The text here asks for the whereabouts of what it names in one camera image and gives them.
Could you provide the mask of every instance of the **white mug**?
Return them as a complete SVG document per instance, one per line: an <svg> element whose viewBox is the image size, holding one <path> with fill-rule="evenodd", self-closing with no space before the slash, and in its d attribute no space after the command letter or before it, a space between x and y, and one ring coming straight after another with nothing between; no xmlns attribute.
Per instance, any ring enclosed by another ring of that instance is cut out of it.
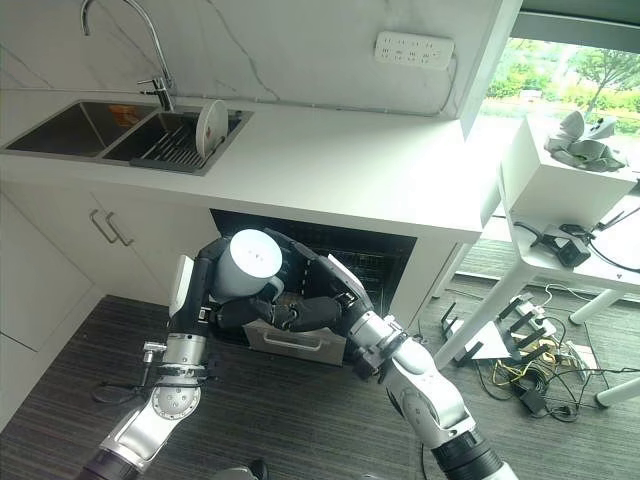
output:
<svg viewBox="0 0 640 480"><path fill-rule="evenodd" d="M236 233L218 260L213 282L214 300L225 303L234 298L249 297L267 283L281 289L282 282L274 278L281 266L282 252L269 235L251 229Z"/></svg>

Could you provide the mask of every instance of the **mug handle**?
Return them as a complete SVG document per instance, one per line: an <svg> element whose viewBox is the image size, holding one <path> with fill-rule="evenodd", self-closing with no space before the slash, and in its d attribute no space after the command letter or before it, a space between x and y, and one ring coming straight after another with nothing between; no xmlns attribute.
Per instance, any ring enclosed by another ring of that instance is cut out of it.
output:
<svg viewBox="0 0 640 480"><path fill-rule="evenodd" d="M271 300L273 302L276 300L276 298L282 295L282 292L284 292L284 282L280 280L278 277L273 276L269 279L267 283L272 285L276 289L276 293L274 294L273 299Z"/></svg>

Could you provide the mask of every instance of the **sink basin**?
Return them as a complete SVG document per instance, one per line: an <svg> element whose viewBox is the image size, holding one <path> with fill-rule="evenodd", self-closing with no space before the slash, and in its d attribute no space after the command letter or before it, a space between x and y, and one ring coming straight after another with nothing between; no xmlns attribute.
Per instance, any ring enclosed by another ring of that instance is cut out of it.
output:
<svg viewBox="0 0 640 480"><path fill-rule="evenodd" d="M153 105L77 102L11 142L5 151L96 157L156 109Z"/></svg>
<svg viewBox="0 0 640 480"><path fill-rule="evenodd" d="M196 150L195 136L199 111L155 113L105 153L109 160L127 161L136 167L194 173L231 143L247 112L229 111L229 133L209 158Z"/></svg>
<svg viewBox="0 0 640 480"><path fill-rule="evenodd" d="M208 158L195 146L201 109L163 112L157 105L76 102L36 125L0 153L78 162L131 165L204 175L252 112L229 110L227 138Z"/></svg>

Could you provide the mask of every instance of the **electrical outlet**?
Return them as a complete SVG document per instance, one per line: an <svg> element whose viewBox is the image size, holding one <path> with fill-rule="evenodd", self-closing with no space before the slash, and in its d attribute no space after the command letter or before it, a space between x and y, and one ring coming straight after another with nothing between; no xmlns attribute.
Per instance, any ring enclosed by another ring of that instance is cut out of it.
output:
<svg viewBox="0 0 640 480"><path fill-rule="evenodd" d="M534 330L539 330L540 328L544 328L544 336L550 337L554 333L556 333L556 327L549 320L542 320L545 316L544 308L539 305L534 305L531 302L524 302L516 307L516 312L520 314L520 316L524 316L529 313L531 310L535 312L535 315L531 317L529 320L529 325Z"/></svg>
<svg viewBox="0 0 640 480"><path fill-rule="evenodd" d="M450 38L397 32L380 32L374 51L379 62L436 70L446 69L451 55L453 40Z"/></svg>

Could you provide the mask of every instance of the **cabinet handle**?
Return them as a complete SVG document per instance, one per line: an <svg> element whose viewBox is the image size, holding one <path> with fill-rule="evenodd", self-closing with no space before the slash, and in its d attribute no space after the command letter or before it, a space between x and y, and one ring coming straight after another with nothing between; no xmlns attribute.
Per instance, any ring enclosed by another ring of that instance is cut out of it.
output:
<svg viewBox="0 0 640 480"><path fill-rule="evenodd" d="M124 235L122 234L122 232L120 230L118 230L118 227L116 227L114 225L114 223L111 221L111 217L113 217L114 215L115 215L114 212L109 212L104 219L107 221L107 224L111 227L111 230L113 230L113 233L115 233L116 236L120 239L122 244L125 247L128 247L129 245L131 245L133 243L133 238L130 239L130 240L125 240L124 239Z"/></svg>
<svg viewBox="0 0 640 480"><path fill-rule="evenodd" d="M116 236L115 238L109 238L109 235L107 235L107 232L105 232L102 227L100 226L100 224L96 221L95 216L96 213L98 213L98 209L96 210L92 210L91 213L89 214L89 218L91 219L91 223L93 223L95 225L95 227L98 229L98 231L102 234L102 236L105 238L105 240L109 243L116 243L116 240L118 240L118 237Z"/></svg>

